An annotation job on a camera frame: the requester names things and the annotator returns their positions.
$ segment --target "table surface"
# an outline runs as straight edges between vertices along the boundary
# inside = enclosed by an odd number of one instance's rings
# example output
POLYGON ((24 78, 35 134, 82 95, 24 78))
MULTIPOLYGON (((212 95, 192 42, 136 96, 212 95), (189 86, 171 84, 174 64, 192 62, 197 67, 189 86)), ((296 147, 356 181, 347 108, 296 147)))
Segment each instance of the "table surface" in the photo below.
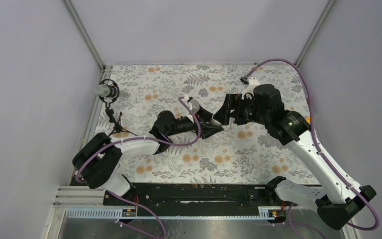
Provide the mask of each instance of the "table surface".
MULTIPOLYGON (((111 79, 127 92, 112 104, 122 112, 122 126, 137 135, 148 132, 159 112, 170 110, 175 117, 187 110, 179 96, 194 97, 214 113, 225 94, 241 93, 239 81, 251 65, 132 65, 113 66, 111 79)), ((270 83, 281 91, 286 109, 308 117, 308 106, 297 73, 291 66, 273 64, 253 74, 261 84, 270 83)), ((95 133, 109 134, 113 125, 102 107, 95 133)), ((116 133, 114 140, 130 137, 116 133)), ((185 143, 195 133, 174 135, 174 142, 185 143)), ((229 125, 209 139, 189 147, 170 147, 166 152, 123 159, 116 170, 132 182, 157 183, 234 183, 263 184, 281 175, 299 184, 318 184, 303 162, 279 141, 267 134, 262 125, 229 125)))

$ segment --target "cable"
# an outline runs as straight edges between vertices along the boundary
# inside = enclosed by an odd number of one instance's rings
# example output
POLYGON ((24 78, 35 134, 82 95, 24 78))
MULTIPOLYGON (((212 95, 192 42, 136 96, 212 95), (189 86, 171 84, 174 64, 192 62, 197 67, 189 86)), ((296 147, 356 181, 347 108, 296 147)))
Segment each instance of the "cable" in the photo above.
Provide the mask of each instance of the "cable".
POLYGON ((357 226, 357 225, 354 225, 352 223, 347 223, 348 225, 356 228, 356 229, 360 229, 360 230, 363 230, 363 231, 372 231, 372 230, 375 230, 379 227, 380 225, 380 220, 379 220, 379 216, 377 215, 376 211, 374 210, 374 208, 371 206, 371 204, 369 202, 367 202, 367 200, 364 198, 364 196, 362 196, 355 188, 352 187, 352 185, 346 180, 346 178, 344 178, 340 173, 339 171, 336 169, 336 167, 330 162, 330 160, 327 158, 327 156, 322 152, 321 148, 320 148, 320 145, 318 144, 318 141, 317 141, 317 137, 315 135, 315 130, 314 130, 314 114, 313 114, 313 110, 312 110, 312 100, 310 99, 310 96, 309 96, 309 91, 308 91, 308 88, 307 88, 307 85, 305 84, 305 80, 301 74, 301 72, 299 71, 299 69, 290 61, 288 60, 285 60, 285 59, 281 59, 281 58, 273 58, 273 59, 269 59, 269 60, 266 60, 266 61, 263 61, 261 62, 260 64, 258 64, 256 67, 254 67, 247 75, 246 77, 250 77, 251 74, 256 71, 260 66, 268 63, 268 62, 272 62, 272 61, 281 61, 281 62, 285 62, 287 64, 289 64, 290 66, 292 66, 296 72, 298 73, 299 75, 299 78, 301 79, 301 82, 302 82, 302 86, 304 87, 305 89, 305 93, 306 93, 306 96, 307 96, 307 99, 310 100, 310 102, 308 103, 308 109, 309 109, 309 114, 310 114, 310 120, 311 120, 311 125, 313 127, 311 127, 311 137, 312 137, 312 140, 314 142, 314 145, 315 145, 315 148, 318 150, 318 152, 320 152, 320 155, 321 157, 324 159, 324 161, 327 163, 327 165, 332 169, 332 171, 336 174, 336 176, 339 177, 340 180, 342 180, 343 183, 345 183, 345 185, 351 189, 352 192, 355 193, 355 195, 357 195, 361 201, 363 201, 363 203, 367 206, 367 208, 371 211, 371 213, 373 214, 374 216, 374 219, 375 219, 375 223, 372 227, 369 227, 369 228, 364 228, 364 227, 360 227, 360 226, 357 226))
POLYGON ((292 223, 292 221, 290 220, 290 210, 291 210, 291 208, 292 208, 293 205, 295 205, 295 203, 292 203, 292 204, 289 206, 289 208, 287 209, 287 219, 288 219, 289 225, 290 225, 290 227, 292 228, 292 230, 298 235, 298 237, 299 237, 300 239, 304 239, 304 237, 302 237, 301 234, 299 234, 299 232, 293 227, 293 223, 292 223))
POLYGON ((281 212, 283 212, 283 210, 285 209, 285 207, 286 207, 286 202, 285 202, 285 201, 282 201, 281 212))
POLYGON ((163 236, 162 236, 162 237, 159 237, 159 236, 156 236, 156 235, 152 235, 152 234, 147 233, 147 232, 145 232, 145 231, 143 231, 143 230, 141 230, 141 229, 139 229, 139 228, 136 228, 136 227, 134 227, 134 226, 131 226, 130 224, 123 224, 123 223, 120 223, 121 226, 129 227, 129 228, 134 229, 134 230, 136 230, 136 231, 138 231, 138 232, 141 232, 141 233, 143 233, 143 234, 145 234, 145 235, 148 235, 149 237, 152 237, 152 238, 164 239, 164 238, 167 236, 167 234, 166 234, 166 229, 165 229, 165 226, 163 225, 163 222, 162 222, 162 221, 160 220, 160 218, 159 218, 153 211, 151 211, 149 208, 147 208, 146 206, 141 205, 141 204, 139 204, 139 203, 134 203, 134 202, 131 202, 130 200, 126 200, 125 198, 122 198, 122 197, 116 195, 115 193, 113 193, 113 192, 111 192, 111 191, 109 191, 109 190, 108 190, 107 192, 110 193, 110 194, 112 194, 112 196, 116 197, 116 198, 119 199, 119 200, 122 200, 122 201, 124 201, 124 202, 126 202, 126 203, 129 203, 129 204, 132 204, 132 205, 135 205, 135 206, 139 206, 139 207, 145 209, 145 210, 146 210, 147 212, 149 212, 151 215, 153 215, 154 218, 155 218, 155 219, 159 222, 159 224, 162 226, 163 236))
MULTIPOLYGON (((87 159, 85 161, 85 163, 79 168, 78 170, 78 173, 77 175, 75 176, 75 180, 79 183, 83 183, 83 181, 80 179, 80 175, 81 175, 81 172, 84 170, 84 168, 94 159, 96 158, 97 155, 99 155, 100 153, 102 153, 103 151, 105 151, 107 148, 115 145, 115 144, 119 144, 119 143, 126 143, 126 142, 129 142, 129 141, 134 141, 134 140, 151 140, 151 141, 156 141, 156 142, 160 142, 160 143, 164 143, 164 144, 167 144, 167 145, 171 145, 171 146, 177 146, 177 147, 180 147, 180 146, 183 146, 183 147, 186 147, 186 146, 190 146, 190 145, 193 145, 194 143, 196 143, 198 141, 198 139, 200 138, 201 136, 201 126, 200 124, 198 123, 198 119, 197 117, 195 116, 195 114, 191 111, 191 109, 182 101, 184 99, 183 96, 179 97, 178 98, 178 101, 181 103, 181 105, 183 105, 185 107, 185 109, 192 115, 192 118, 194 119, 194 122, 196 123, 197 125, 197 137, 189 142, 189 143, 185 143, 185 144, 177 144, 177 143, 171 143, 171 142, 168 142, 168 141, 164 141, 164 140, 160 140, 160 139, 157 139, 157 138, 151 138, 151 137, 134 137, 134 138, 127 138, 127 139, 123 139, 123 140, 118 140, 118 141, 115 141, 115 142, 112 142, 110 144, 107 144, 105 145, 104 147, 102 147, 101 149, 99 149, 96 153, 94 153, 89 159, 87 159)), ((158 238, 158 239, 163 239, 165 238, 167 235, 166 235, 166 230, 165 230, 165 226, 163 225, 162 221, 157 217, 157 215, 151 211, 150 209, 148 209, 147 207, 145 207, 144 205, 141 205, 141 204, 138 204, 138 203, 134 203, 134 202, 131 202, 129 200, 126 200, 116 194, 114 194, 113 192, 111 191, 108 191, 109 193, 111 193, 114 197, 124 201, 124 202, 127 202, 129 204, 132 204, 132 205, 136 205, 136 206, 139 206, 141 208, 144 208, 145 210, 147 210, 150 214, 152 214, 156 219, 157 221, 160 223, 160 225, 162 226, 162 229, 163 229, 163 237, 158 237, 158 236, 154 236, 154 235, 151 235, 141 229, 138 229, 138 228, 135 228, 131 225, 128 225, 128 224, 125 224, 127 227, 129 228, 132 228, 134 230, 137 230, 141 233, 144 233, 150 237, 154 237, 154 238, 158 238)))

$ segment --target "gray floor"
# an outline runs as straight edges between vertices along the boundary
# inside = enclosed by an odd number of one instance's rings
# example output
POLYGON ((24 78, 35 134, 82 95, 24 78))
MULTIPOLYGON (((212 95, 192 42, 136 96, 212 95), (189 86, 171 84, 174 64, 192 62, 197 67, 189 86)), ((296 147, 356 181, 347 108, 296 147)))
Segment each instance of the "gray floor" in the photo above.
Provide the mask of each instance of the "gray floor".
MULTIPOLYGON (((310 210, 292 210, 292 221, 318 228, 330 239, 344 238, 341 231, 326 226, 310 210)), ((297 239, 290 226, 265 226, 257 220, 163 220, 169 239, 297 239)), ((156 220, 134 220, 131 225, 161 236, 156 220)), ((322 238, 316 231, 296 226, 305 239, 322 238)), ((132 229, 114 224, 107 219, 65 219, 59 239, 148 239, 132 229)))

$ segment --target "microphone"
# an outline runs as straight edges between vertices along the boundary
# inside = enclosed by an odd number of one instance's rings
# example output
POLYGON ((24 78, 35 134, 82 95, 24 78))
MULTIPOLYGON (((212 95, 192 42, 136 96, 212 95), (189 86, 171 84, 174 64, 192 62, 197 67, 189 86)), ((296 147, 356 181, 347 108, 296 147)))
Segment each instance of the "microphone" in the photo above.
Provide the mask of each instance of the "microphone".
POLYGON ((103 85, 96 86, 95 92, 99 97, 104 98, 104 97, 108 97, 109 95, 114 95, 114 93, 116 92, 116 89, 113 86, 108 86, 103 84, 103 85))
POLYGON ((109 108, 110 104, 115 102, 119 97, 119 87, 115 81, 105 79, 100 81, 96 86, 95 93, 99 96, 99 99, 106 104, 106 107, 109 108))

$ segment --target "metal edge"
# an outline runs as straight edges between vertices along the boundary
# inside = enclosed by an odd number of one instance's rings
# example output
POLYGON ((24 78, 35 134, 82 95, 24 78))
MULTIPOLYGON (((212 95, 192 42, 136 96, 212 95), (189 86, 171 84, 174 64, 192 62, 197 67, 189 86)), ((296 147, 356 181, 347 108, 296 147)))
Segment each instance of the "metal edge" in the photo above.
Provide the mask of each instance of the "metal edge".
MULTIPOLYGON (((120 206, 116 208, 67 208, 65 210, 66 218, 85 218, 85 219, 129 219, 130 217, 119 217, 113 213, 122 213, 123 209, 134 209, 134 206, 120 206)), ((273 208, 258 207, 259 216, 159 216, 164 220, 274 220, 274 217, 268 217, 269 210, 273 208)), ((134 219, 154 220, 152 216, 135 216, 134 219)))
POLYGON ((329 0, 326 3, 326 6, 324 7, 323 11, 320 14, 320 17, 318 18, 313 30, 310 33, 310 36, 308 37, 306 43, 304 44, 304 47, 302 48, 300 54, 298 55, 298 58, 295 61, 296 67, 300 67, 301 63, 304 60, 305 55, 307 54, 307 51, 311 47, 314 39, 316 38, 318 32, 320 31, 321 27, 323 26, 324 21, 326 20, 327 16, 329 15, 330 10, 332 9, 334 3, 336 0, 329 0))
MULTIPOLYGON (((101 77, 99 78, 99 81, 96 83, 99 84, 100 81, 103 79, 110 78, 111 72, 112 72, 113 66, 106 67, 106 69, 103 71, 101 77)), ((80 142, 78 144, 76 153, 79 152, 84 145, 86 145, 90 139, 94 136, 94 132, 97 126, 97 120, 100 115, 100 109, 103 105, 103 102, 100 101, 99 97, 96 94, 93 94, 93 99, 90 104, 89 112, 87 114, 87 121, 84 124, 83 132, 81 134, 80 142)), ((70 174, 67 180, 67 186, 71 184, 72 175, 75 172, 74 166, 71 166, 70 174)))
POLYGON ((58 239, 59 232, 62 228, 62 222, 64 221, 65 216, 65 208, 57 207, 55 208, 55 212, 52 220, 49 222, 49 231, 45 235, 45 239, 58 239))
POLYGON ((55 212, 56 212, 56 208, 51 207, 51 209, 49 210, 48 216, 46 217, 45 227, 43 228, 42 234, 40 236, 41 239, 46 239, 47 236, 49 235, 50 228, 52 226, 52 220, 53 220, 53 217, 55 216, 55 212))
POLYGON ((89 34, 87 33, 86 28, 84 27, 83 23, 81 22, 80 16, 78 15, 77 11, 75 10, 75 7, 72 4, 71 0, 62 0, 62 3, 64 4, 65 8, 67 9, 68 14, 70 15, 75 26, 77 27, 78 32, 80 33, 81 37, 84 40, 84 44, 87 46, 90 53, 92 54, 92 57, 95 60, 97 66, 101 70, 104 70, 104 67, 105 67, 104 62, 101 59, 98 51, 96 50, 96 47, 94 46, 89 34))

